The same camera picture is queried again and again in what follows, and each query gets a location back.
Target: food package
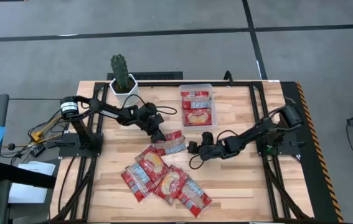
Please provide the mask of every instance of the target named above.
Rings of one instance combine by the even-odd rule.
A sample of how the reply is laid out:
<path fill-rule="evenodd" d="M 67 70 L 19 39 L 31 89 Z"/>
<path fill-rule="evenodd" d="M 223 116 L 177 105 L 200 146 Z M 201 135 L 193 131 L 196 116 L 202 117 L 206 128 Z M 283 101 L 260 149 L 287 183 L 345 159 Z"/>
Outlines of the food package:
<path fill-rule="evenodd" d="M 171 166 L 168 173 L 154 190 L 154 194 L 160 196 L 171 205 L 174 199 L 177 198 L 188 177 L 180 168 Z"/>
<path fill-rule="evenodd" d="M 183 110 L 184 126 L 203 126 L 212 124 L 211 109 Z"/>
<path fill-rule="evenodd" d="M 177 197 L 196 218 L 212 202 L 211 198 L 191 178 L 185 182 Z"/>
<path fill-rule="evenodd" d="M 128 166 L 121 177 L 138 199 L 138 202 L 142 201 L 156 188 L 156 185 L 138 163 Z"/>
<path fill-rule="evenodd" d="M 181 95 L 182 109 L 202 109 L 211 107 L 208 91 L 184 91 Z"/>
<path fill-rule="evenodd" d="M 152 144 L 160 156 L 174 154 L 186 149 L 182 131 L 175 131 L 165 135 L 166 141 L 158 141 Z"/>
<path fill-rule="evenodd" d="M 169 169 L 153 146 L 147 147 L 135 159 L 154 183 L 162 179 Z"/>

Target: wooden tabletop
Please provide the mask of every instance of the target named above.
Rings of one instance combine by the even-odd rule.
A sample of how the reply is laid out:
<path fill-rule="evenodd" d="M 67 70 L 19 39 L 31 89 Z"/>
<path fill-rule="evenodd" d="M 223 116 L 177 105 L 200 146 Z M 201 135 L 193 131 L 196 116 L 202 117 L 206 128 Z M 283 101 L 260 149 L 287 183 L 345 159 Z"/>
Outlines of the wooden tabletop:
<path fill-rule="evenodd" d="M 92 97 L 94 81 L 82 81 L 78 95 Z M 285 104 L 278 82 L 263 82 L 269 111 Z M 252 104 L 248 87 L 213 87 L 218 125 L 211 130 L 217 136 L 231 129 L 242 133 L 254 125 Z M 157 106 L 178 109 L 175 115 L 162 114 L 165 122 L 160 125 L 163 133 L 182 130 L 178 87 L 139 87 L 139 95 L 146 102 Z M 258 109 L 260 99 L 256 94 Z M 107 103 L 121 106 L 111 91 Z M 261 157 L 255 143 L 246 146 L 240 155 L 231 159 L 211 159 L 198 170 L 189 168 L 191 155 L 187 151 L 164 156 L 168 165 L 175 165 L 187 172 L 213 202 L 196 219 L 180 201 L 168 205 L 163 199 L 151 194 L 138 203 L 120 174 L 134 162 L 134 158 L 150 144 L 150 138 L 137 126 L 121 126 L 115 120 L 104 118 L 104 143 L 97 160 L 95 181 L 89 211 L 89 222 L 248 222 L 272 221 L 268 192 Z M 202 131 L 183 131 L 188 141 L 201 142 Z M 306 188 L 301 164 L 291 156 L 279 156 L 281 171 L 287 192 L 304 213 L 313 217 L 311 202 Z M 62 159 L 54 188 L 50 214 L 57 214 L 60 188 L 71 158 Z M 76 158 L 65 181 L 61 207 L 72 195 L 78 174 L 80 158 Z M 280 195 L 275 191 L 279 216 L 282 217 Z M 83 198 L 78 204 L 77 218 L 82 215 Z"/>

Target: plastic container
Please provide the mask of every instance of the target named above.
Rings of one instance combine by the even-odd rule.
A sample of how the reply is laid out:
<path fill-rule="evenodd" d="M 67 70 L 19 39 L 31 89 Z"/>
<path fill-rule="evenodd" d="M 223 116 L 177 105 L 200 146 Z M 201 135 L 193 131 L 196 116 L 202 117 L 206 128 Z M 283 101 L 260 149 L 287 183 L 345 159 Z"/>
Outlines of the plastic container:
<path fill-rule="evenodd" d="M 210 100 L 210 109 L 211 109 L 211 120 L 212 124 L 210 125 L 199 125 L 199 126 L 187 126 L 185 124 L 185 113 L 184 109 L 182 108 L 182 92 L 187 91 L 208 91 L 209 92 L 209 100 Z M 211 84 L 197 84 L 197 85 L 181 85 L 179 87 L 179 97 L 181 98 L 181 110 L 182 110 L 182 124 L 185 130 L 197 130 L 202 131 L 204 129 L 213 129 L 217 125 L 217 116 L 216 116 L 216 109 L 214 103 L 214 92 L 212 91 Z"/>

